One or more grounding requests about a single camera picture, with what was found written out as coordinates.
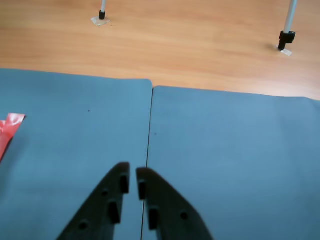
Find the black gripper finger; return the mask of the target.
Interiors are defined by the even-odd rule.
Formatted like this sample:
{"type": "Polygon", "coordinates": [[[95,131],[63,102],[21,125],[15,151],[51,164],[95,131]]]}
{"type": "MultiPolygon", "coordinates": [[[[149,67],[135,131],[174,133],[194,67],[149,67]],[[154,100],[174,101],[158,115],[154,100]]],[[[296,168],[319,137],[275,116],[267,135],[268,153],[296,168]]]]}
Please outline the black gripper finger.
{"type": "Polygon", "coordinates": [[[123,197],[129,193],[130,164],[116,164],[95,187],[59,240],[112,240],[121,223],[123,197]]]}
{"type": "Polygon", "coordinates": [[[212,240],[197,210],[162,176],[148,167],[136,169],[139,199],[148,227],[158,240],[212,240]]]}

